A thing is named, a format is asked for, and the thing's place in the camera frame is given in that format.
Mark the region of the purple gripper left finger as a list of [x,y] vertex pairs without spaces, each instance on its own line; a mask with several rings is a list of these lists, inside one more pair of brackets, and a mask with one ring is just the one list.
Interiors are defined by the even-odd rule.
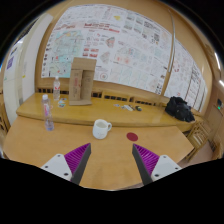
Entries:
[[79,185],[90,154],[91,144],[87,143],[65,155],[56,154],[42,166],[42,169]]

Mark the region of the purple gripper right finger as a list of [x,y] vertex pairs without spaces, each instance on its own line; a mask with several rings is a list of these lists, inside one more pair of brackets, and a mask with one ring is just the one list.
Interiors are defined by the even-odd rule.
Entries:
[[148,185],[181,170],[181,167],[168,155],[158,156],[154,152],[137,144],[133,145],[132,154],[143,185]]

